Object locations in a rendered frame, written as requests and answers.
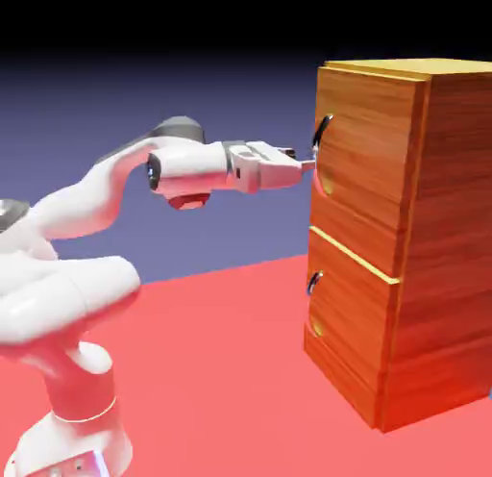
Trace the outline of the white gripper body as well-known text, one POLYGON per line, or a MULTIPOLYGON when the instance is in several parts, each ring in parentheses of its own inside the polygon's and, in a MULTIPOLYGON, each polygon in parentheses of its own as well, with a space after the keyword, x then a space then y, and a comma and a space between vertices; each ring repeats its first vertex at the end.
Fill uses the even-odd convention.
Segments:
POLYGON ((258 182, 260 188, 290 188, 302 180, 301 162, 287 157, 264 141, 247 141, 246 146, 259 156, 258 182))

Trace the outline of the long curved metal handle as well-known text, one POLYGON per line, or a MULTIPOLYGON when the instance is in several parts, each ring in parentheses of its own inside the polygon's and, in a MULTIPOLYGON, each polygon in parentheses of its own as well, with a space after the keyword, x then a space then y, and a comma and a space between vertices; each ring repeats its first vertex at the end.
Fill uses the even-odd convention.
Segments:
POLYGON ((320 121, 312 138, 311 152, 314 158, 313 183, 320 194, 329 196, 332 194, 332 182, 320 173, 318 167, 318 155, 321 146, 321 139, 333 119, 332 113, 327 113, 320 121))

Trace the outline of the large wooden cabinet door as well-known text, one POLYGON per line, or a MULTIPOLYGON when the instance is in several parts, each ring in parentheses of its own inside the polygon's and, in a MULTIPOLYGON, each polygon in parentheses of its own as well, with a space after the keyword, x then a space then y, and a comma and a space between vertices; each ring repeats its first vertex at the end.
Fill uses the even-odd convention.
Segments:
POLYGON ((318 71, 312 225, 390 278, 401 274, 428 82, 339 66, 318 71))

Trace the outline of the wooden cabinet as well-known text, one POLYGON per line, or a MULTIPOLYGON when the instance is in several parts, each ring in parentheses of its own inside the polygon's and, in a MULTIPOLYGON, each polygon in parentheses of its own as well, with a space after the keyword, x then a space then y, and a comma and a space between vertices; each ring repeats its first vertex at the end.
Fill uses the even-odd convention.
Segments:
POLYGON ((492 389, 492 63, 331 61, 428 82, 400 288, 387 326, 387 433, 492 389))

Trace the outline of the small wooden cabinet door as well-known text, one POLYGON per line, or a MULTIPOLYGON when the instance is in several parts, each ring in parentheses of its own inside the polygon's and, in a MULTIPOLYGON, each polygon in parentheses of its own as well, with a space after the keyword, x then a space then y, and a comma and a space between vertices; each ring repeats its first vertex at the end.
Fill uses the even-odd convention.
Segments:
POLYGON ((332 385, 372 428, 380 424, 387 326, 394 319, 400 288, 389 277, 323 231, 309 229, 307 285, 324 272, 308 312, 323 337, 305 329, 305 350, 332 385))

